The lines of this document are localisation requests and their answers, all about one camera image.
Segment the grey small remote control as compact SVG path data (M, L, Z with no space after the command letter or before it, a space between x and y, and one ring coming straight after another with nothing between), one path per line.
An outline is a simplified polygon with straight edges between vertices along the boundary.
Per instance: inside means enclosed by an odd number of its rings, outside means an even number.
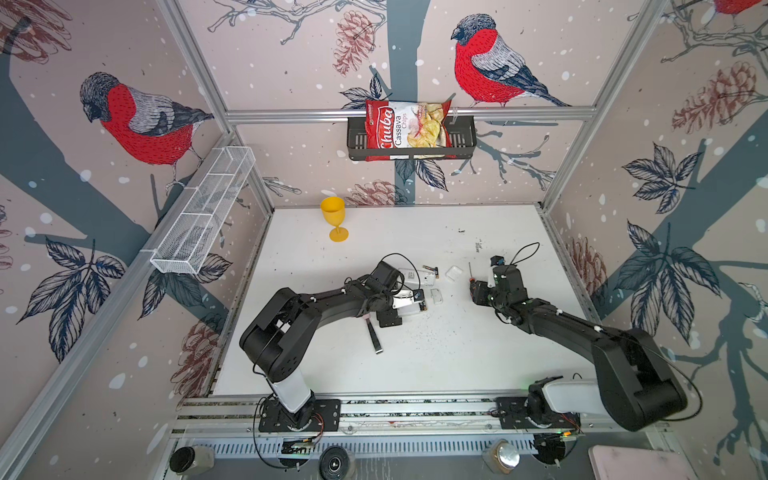
M414 315L426 309L425 294L422 289L404 290L393 297L393 308L400 315Z

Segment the white battery cover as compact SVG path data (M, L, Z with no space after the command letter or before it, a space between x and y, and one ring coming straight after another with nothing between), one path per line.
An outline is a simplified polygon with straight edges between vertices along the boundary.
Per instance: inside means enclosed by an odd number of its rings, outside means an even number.
M464 274L464 271L456 266L452 265L445 273L445 275L452 281L459 281Z

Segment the orange black screwdriver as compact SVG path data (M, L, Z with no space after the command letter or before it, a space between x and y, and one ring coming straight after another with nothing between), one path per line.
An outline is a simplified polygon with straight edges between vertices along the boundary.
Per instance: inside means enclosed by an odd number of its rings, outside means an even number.
M471 262L468 262L468 271L469 271L469 282L470 282L470 286L471 286L476 281L475 280L475 276L473 275L473 270L472 270Z

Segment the white remote control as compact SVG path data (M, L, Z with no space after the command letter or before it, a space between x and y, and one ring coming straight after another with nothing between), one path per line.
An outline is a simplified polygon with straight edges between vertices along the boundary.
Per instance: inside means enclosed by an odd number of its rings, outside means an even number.
M404 276L405 283L412 288L433 286L438 279L435 272L429 269L414 270L412 268L403 268L401 269L401 273Z

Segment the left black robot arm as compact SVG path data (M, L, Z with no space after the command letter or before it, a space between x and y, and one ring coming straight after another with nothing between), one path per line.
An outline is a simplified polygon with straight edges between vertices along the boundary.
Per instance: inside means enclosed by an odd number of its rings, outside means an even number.
M316 331L369 314L401 324L394 300L404 286L404 274L382 260L372 272L347 279L339 289L299 294L284 287L271 297L246 327L239 347L277 397L281 428L300 431L317 418L316 396L300 371Z

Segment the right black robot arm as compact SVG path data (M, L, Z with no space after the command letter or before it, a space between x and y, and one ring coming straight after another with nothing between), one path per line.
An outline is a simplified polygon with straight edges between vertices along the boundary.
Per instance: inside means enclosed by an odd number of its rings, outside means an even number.
M530 297L514 264L493 266L489 281L471 278L469 291L474 304L491 308L502 322L593 364L593 380L552 376L531 384L525 408L533 424L547 426L557 414L588 414L638 431L687 408L687 394L647 332L602 327Z

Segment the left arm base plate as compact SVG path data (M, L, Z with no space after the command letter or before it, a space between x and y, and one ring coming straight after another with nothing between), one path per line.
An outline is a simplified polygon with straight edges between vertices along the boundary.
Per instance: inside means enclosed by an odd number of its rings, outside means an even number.
M336 432L341 419L341 401L311 399L296 413L291 413L276 398L268 397L255 417L260 433Z

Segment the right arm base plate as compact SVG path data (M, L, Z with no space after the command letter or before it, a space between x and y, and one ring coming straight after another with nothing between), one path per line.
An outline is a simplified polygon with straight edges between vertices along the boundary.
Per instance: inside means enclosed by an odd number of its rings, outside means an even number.
M491 415L500 420L505 430L581 428L577 414L555 412L539 397L498 397L495 402Z

